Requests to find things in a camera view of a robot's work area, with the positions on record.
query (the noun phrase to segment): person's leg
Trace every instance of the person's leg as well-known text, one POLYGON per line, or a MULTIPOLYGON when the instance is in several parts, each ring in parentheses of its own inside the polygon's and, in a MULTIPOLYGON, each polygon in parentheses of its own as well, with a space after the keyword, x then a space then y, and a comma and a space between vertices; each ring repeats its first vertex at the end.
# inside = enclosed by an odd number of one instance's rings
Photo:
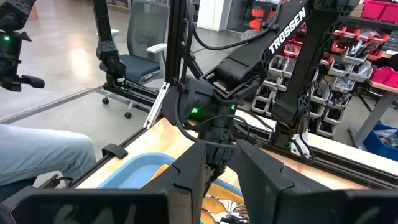
POLYGON ((83 134, 0 124, 0 185, 52 171, 77 179, 95 162, 93 143, 83 134))

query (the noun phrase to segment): workbench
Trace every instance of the workbench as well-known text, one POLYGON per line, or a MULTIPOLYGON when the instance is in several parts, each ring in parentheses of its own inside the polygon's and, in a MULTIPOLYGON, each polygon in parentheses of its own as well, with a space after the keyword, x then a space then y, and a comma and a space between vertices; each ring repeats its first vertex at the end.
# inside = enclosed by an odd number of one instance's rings
MULTIPOLYGON (((264 129, 258 120, 247 113, 237 110, 236 114, 243 117, 251 126, 264 129)), ((272 127, 275 126, 275 121, 266 118, 261 119, 263 119, 268 125, 272 127)), ((196 133, 194 132, 190 132, 190 134, 196 136, 196 133)), ((325 151, 335 153, 347 159, 353 159, 362 164, 373 166, 377 170, 383 170, 384 172, 388 172, 392 175, 398 175, 398 162, 396 161, 392 161, 365 151, 360 151, 353 147, 314 134, 309 134, 308 141, 313 147, 323 148, 325 151)), ((78 180, 74 187, 79 189, 96 188, 129 159, 132 159, 139 154, 147 152, 161 152, 177 158, 192 144, 193 143, 189 139, 180 133, 177 127, 170 125, 165 118, 160 118, 153 127, 148 130, 141 130, 138 132, 138 134, 133 136, 133 141, 125 147, 125 150, 128 152, 126 157, 123 159, 113 157, 109 158, 107 161, 99 161, 98 165, 89 171, 89 173, 85 174, 80 180, 78 180)), ((276 159, 282 161, 297 172, 306 175, 307 177, 316 180, 331 189, 366 188, 363 185, 356 184, 352 181, 338 177, 337 175, 327 173, 293 159, 281 156, 280 154, 270 152, 267 149, 261 150, 263 150, 264 153, 268 153, 276 159)), ((220 179, 239 187, 238 177, 230 168, 227 168, 226 172, 220 176, 220 179)))
POLYGON ((366 121, 362 124, 359 131, 351 126, 349 127, 348 131, 351 134, 355 147, 361 150, 366 150, 366 147, 363 145, 363 141, 372 131, 373 127, 377 124, 382 115, 386 112, 388 107, 390 107, 391 103, 398 98, 398 88, 386 86, 382 83, 373 82, 372 80, 367 80, 367 82, 371 87, 385 90, 386 92, 378 101, 368 118, 366 118, 366 121))

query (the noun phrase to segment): chair armrest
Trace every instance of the chair armrest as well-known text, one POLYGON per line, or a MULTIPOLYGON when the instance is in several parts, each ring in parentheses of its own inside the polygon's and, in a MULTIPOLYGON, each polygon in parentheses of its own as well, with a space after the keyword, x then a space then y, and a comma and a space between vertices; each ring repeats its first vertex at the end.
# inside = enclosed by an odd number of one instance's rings
POLYGON ((152 47, 148 47, 147 52, 157 54, 159 52, 166 50, 166 48, 167 48, 167 44, 160 43, 160 44, 154 45, 152 47))
POLYGON ((119 33, 120 33, 120 31, 118 31, 118 30, 116 30, 116 29, 111 29, 112 37, 118 35, 119 33))

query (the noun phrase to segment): gray floor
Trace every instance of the gray floor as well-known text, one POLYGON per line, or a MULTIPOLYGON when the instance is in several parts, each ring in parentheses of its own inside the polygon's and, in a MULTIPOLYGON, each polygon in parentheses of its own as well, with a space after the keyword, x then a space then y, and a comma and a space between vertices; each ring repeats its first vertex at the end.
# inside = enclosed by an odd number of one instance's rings
MULTIPOLYGON (((95 56, 98 39, 92 7, 72 0, 40 0, 35 5, 39 19, 28 21, 25 26, 24 31, 33 42, 25 42, 22 46, 19 74, 43 78, 46 86, 40 90, 24 85, 22 93, 0 88, 0 121, 104 83, 105 74, 99 70, 100 63, 95 56)), ((116 37, 117 45, 121 53, 126 54, 129 15, 110 11, 109 16, 112 28, 120 30, 116 37)), ((198 33, 208 45, 225 45, 239 40, 238 35, 203 29, 198 29, 198 33)), ((228 52, 204 50, 196 41, 192 50, 196 52, 197 62, 204 72, 212 69, 228 52)), ((162 80, 157 80, 149 86, 160 87, 161 84, 162 80)), ((108 106, 104 106, 102 97, 99 93, 91 93, 12 125, 87 134, 94 140, 99 157, 103 146, 122 142, 141 127, 146 117, 145 112, 134 109, 133 118, 127 120, 123 116, 126 105, 111 100, 108 106)), ((346 109, 343 124, 338 126, 335 140, 351 144, 346 128, 349 125, 358 128, 368 114, 360 100, 353 98, 346 109)), ((389 109, 382 121, 398 127, 397 114, 398 111, 389 109)))

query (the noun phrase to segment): white wall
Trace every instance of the white wall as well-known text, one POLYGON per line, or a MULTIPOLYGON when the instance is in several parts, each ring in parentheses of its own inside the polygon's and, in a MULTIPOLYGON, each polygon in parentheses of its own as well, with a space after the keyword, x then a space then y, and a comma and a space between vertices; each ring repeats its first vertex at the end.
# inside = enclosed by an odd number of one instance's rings
POLYGON ((226 29, 232 0, 200 0, 197 26, 222 31, 226 29))

